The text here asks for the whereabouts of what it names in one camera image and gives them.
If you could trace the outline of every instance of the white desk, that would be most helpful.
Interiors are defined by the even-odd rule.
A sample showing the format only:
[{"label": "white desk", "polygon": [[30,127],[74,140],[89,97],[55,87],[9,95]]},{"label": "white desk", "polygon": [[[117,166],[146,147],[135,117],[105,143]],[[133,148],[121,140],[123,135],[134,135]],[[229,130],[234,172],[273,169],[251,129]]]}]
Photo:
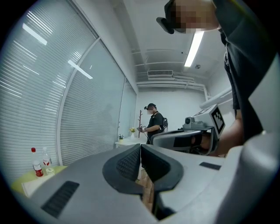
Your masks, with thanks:
[{"label": "white desk", "polygon": [[115,142],[116,148],[127,146],[127,145],[135,145],[135,144],[146,144],[147,138],[124,138],[122,142]]}]

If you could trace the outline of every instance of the black t-shirt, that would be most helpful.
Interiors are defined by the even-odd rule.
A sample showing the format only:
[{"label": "black t-shirt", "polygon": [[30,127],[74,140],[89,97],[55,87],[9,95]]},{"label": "black t-shirt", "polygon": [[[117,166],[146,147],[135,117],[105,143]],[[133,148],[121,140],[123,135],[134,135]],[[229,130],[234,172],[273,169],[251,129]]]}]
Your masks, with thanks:
[{"label": "black t-shirt", "polygon": [[161,113],[157,112],[155,115],[152,115],[150,117],[150,122],[148,125],[148,128],[155,126],[155,125],[159,125],[161,128],[159,130],[156,131],[152,131],[152,132],[147,132],[149,139],[151,139],[151,137],[155,134],[161,133],[163,130],[163,116],[161,115]]},{"label": "black t-shirt", "polygon": [[226,46],[224,66],[232,87],[233,106],[241,110],[244,140],[248,140],[263,129],[248,98],[265,76],[276,50],[256,15],[243,1],[239,0],[239,5],[237,1],[213,1]]}]

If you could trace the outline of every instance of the white wall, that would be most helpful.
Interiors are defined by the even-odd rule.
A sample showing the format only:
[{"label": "white wall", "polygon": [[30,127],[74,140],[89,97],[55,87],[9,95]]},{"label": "white wall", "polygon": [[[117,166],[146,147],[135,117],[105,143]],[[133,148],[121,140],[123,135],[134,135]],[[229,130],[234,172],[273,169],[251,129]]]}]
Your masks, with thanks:
[{"label": "white wall", "polygon": [[136,100],[134,126],[139,126],[140,110],[143,111],[141,123],[148,126],[151,116],[144,110],[144,106],[154,103],[158,111],[168,119],[168,130],[177,130],[182,128],[186,117],[193,116],[201,110],[199,105],[204,101],[202,91],[178,88],[140,88]]},{"label": "white wall", "polygon": [[[228,79],[226,70],[224,69],[224,62],[218,64],[214,74],[208,80],[206,85],[207,90],[211,96],[215,96],[223,90],[229,88],[231,83]],[[219,105],[220,112],[223,115],[224,122],[226,124],[225,130],[228,129],[235,121],[235,112],[232,108],[232,101]]]},{"label": "white wall", "polygon": [[74,0],[74,2],[105,43],[134,91],[138,93],[130,46],[109,0]]}]

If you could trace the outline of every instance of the floor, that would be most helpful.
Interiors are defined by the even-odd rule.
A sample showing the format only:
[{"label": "floor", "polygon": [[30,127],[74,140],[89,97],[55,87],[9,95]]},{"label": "floor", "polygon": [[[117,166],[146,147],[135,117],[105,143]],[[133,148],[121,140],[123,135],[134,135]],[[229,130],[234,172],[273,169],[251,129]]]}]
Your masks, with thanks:
[{"label": "floor", "polygon": [[140,180],[136,180],[136,183],[143,186],[143,198],[142,202],[146,206],[146,208],[152,212],[153,208],[153,201],[154,201],[154,184],[152,183],[151,179],[149,178],[148,174],[145,170],[141,171],[141,178]]}]

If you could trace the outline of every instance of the window blind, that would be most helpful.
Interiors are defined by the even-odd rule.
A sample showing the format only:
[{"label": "window blind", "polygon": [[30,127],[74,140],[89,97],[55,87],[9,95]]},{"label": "window blind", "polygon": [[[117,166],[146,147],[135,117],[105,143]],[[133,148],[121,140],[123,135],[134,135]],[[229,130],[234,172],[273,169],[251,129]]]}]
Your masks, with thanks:
[{"label": "window blind", "polygon": [[97,42],[82,61],[65,99],[60,124],[63,165],[114,148],[124,81],[111,55]]},{"label": "window blind", "polygon": [[121,134],[124,138],[130,135],[129,128],[134,127],[134,116],[136,106],[136,93],[126,79],[122,94],[122,104],[119,114],[119,129],[118,135]]},{"label": "window blind", "polygon": [[31,147],[57,165],[61,97],[95,37],[66,1],[39,1],[17,23],[0,60],[0,160],[8,181],[32,170]]}]

